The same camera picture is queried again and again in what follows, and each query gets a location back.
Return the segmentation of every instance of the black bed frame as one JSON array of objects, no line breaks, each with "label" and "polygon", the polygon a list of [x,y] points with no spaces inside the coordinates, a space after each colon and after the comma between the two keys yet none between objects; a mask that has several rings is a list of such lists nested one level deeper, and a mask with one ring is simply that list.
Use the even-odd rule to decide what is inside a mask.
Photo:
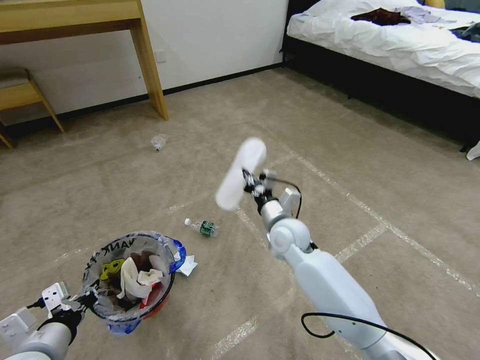
[{"label": "black bed frame", "polygon": [[[441,133],[463,142],[461,151],[478,143],[480,99],[288,36],[292,15],[303,13],[318,1],[289,0],[282,44],[283,66],[295,63],[302,71],[303,67],[315,68],[329,77],[334,86],[345,89],[349,99],[352,96],[363,99],[369,94],[383,97],[381,103],[393,99],[400,107],[411,107],[410,113],[419,116],[420,123],[429,128],[433,125]],[[294,55],[295,61],[286,61],[287,54]]]}]

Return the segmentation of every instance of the trash can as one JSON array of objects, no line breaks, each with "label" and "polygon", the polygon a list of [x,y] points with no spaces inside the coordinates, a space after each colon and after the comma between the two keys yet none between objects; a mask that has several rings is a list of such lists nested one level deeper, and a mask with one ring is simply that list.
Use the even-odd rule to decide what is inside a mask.
[{"label": "trash can", "polygon": [[[178,252],[180,260],[175,261]],[[120,269],[129,257],[142,261],[150,255],[158,255],[160,261],[156,270],[163,272],[158,284],[152,287],[146,303],[127,303],[118,299],[117,281]],[[82,280],[82,294],[92,292],[97,301],[91,311],[107,325],[114,334],[130,334],[146,319],[158,312],[169,297],[174,283],[175,271],[182,266],[187,252],[183,245],[171,237],[155,231],[137,231],[118,237],[96,251],[85,268]]]}]

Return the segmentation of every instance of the white handle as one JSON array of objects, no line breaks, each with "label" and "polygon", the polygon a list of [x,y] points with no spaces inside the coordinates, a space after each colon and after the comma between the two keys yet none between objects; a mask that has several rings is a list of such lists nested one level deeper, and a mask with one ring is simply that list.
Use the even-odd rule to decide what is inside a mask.
[{"label": "white handle", "polygon": [[218,188],[215,201],[224,210],[233,211],[244,194],[244,175],[242,169],[253,173],[267,157],[267,147],[258,137],[245,140],[236,153],[235,160]]}]

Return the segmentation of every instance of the plastic bag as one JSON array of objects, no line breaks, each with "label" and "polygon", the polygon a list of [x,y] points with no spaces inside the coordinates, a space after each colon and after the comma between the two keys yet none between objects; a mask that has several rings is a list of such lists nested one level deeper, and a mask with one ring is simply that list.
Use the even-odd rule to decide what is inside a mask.
[{"label": "plastic bag", "polygon": [[163,147],[167,143],[167,136],[163,134],[159,134],[157,136],[152,137],[150,142],[155,148],[155,150],[159,152],[160,150],[163,149]]},{"label": "plastic bag", "polygon": [[[174,259],[173,254],[177,251],[180,260]],[[164,274],[160,281],[161,286],[152,290],[145,307],[140,308],[136,305],[125,310],[115,300],[112,282],[120,277],[120,268],[126,259],[132,255],[142,257],[149,254],[158,255],[162,260],[160,263],[162,268],[158,269]],[[175,278],[175,271],[182,266],[186,256],[187,252],[183,245],[171,237],[154,231],[129,233],[116,238],[92,255],[83,273],[80,294],[88,292],[95,294],[97,302],[91,310],[109,326],[135,324],[154,311],[167,297]]]}]

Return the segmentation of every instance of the white bedsheet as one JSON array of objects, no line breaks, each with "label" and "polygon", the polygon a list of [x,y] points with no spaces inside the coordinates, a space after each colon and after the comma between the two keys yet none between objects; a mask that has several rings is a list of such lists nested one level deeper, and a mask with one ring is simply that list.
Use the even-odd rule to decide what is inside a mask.
[{"label": "white bedsheet", "polygon": [[449,24],[378,26],[350,17],[384,8],[419,6],[416,0],[321,0],[291,17],[287,34],[450,90],[480,98],[480,43],[448,29],[480,23],[480,14],[423,6]]}]

